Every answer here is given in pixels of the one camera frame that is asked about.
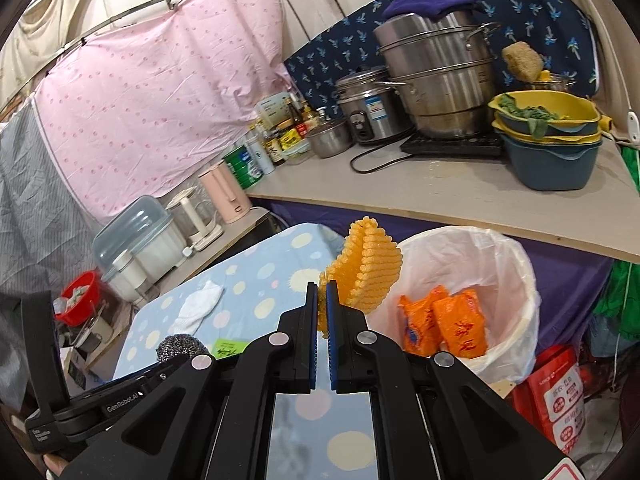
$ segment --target pink thermos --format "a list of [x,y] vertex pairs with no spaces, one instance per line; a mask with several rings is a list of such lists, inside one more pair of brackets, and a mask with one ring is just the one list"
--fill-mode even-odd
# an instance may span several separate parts
[[199,177],[225,223],[235,222],[251,209],[249,197],[238,184],[226,162],[211,166]]

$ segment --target label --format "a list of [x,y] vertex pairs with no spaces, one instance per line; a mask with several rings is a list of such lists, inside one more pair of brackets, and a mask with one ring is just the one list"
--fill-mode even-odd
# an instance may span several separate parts
[[379,97],[367,97],[364,99],[364,103],[367,105],[369,111],[369,117],[374,121],[381,121],[386,119],[386,110],[382,104],[382,99]]
[[280,136],[280,139],[278,140],[280,141],[280,145],[282,146],[282,149],[288,150],[289,148],[299,143],[300,140],[302,140],[302,137],[300,137],[300,134],[295,128],[292,128],[287,132],[283,133]]
[[69,374],[69,377],[72,378],[73,382],[75,382],[81,390],[86,389],[86,377],[84,376],[80,368],[76,366],[75,363],[73,363],[72,361],[69,361],[69,366],[66,369],[66,372]]
[[543,480],[584,480],[584,476],[571,459],[563,458]]
[[306,129],[305,123],[302,123],[296,126],[296,131],[300,134],[300,137],[302,137],[303,139],[306,137],[306,134],[308,134],[308,130]]
[[256,180],[262,176],[262,170],[253,160],[249,160],[246,164],[246,172]]
[[138,400],[140,397],[142,397],[142,392],[133,392],[126,399],[119,400],[118,402],[114,402],[112,405],[107,406],[107,413],[113,413],[116,410],[123,408],[130,402],[133,402],[134,400]]
[[545,392],[549,421],[555,422],[582,398],[582,380],[577,366],[572,366],[553,387]]
[[353,125],[357,140],[373,140],[375,138],[371,131],[371,124],[364,112],[354,112],[349,116]]
[[584,428],[584,402],[580,400],[553,424],[556,446],[563,453],[569,453],[578,441],[582,428]]
[[582,390],[580,371],[574,364],[544,393],[553,441],[564,453],[574,448],[584,427]]
[[233,355],[241,354],[249,346],[245,341],[233,341],[232,339],[218,339],[213,347],[213,357],[224,359]]
[[31,434],[38,442],[44,442],[49,439],[51,432],[49,430],[31,430]]
[[485,70],[478,71],[478,84],[487,83],[493,79],[492,75]]
[[273,162],[280,162],[284,160],[282,158],[282,152],[280,151],[280,145],[278,144],[278,139],[270,139],[264,143],[264,148],[269,153],[271,160]]

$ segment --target silver screw head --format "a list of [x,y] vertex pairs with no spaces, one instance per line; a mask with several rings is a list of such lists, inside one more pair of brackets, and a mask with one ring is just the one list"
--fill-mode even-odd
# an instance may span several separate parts
[[269,343],[274,346],[286,345],[289,342],[289,336],[284,332],[274,332],[269,336]]
[[356,339],[363,345],[373,345],[378,340],[378,336],[369,330],[363,330],[356,336]]
[[442,368],[449,368],[450,366],[453,366],[453,363],[455,363],[456,360],[449,352],[438,352],[433,356],[433,362]]
[[210,355],[201,354],[196,355],[196,357],[191,360],[191,366],[193,366],[196,370],[205,370],[206,368],[209,368],[211,366],[212,362],[213,360],[211,359]]

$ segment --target wooden shelf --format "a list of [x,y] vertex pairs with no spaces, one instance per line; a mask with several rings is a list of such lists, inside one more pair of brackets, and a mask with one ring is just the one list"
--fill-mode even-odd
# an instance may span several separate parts
[[[357,167],[366,170],[398,158],[398,145],[362,158]],[[533,191],[496,161],[417,159],[357,174],[349,161],[363,151],[356,146],[332,158],[285,164],[248,194],[491,228],[640,263],[640,200],[613,142],[604,140],[584,189],[562,192]]]

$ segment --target red bag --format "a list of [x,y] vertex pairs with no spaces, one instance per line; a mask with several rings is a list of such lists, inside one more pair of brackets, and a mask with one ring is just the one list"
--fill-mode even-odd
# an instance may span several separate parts
[[584,397],[574,348],[555,345],[536,359],[533,373],[511,393],[513,407],[563,453],[584,429]]

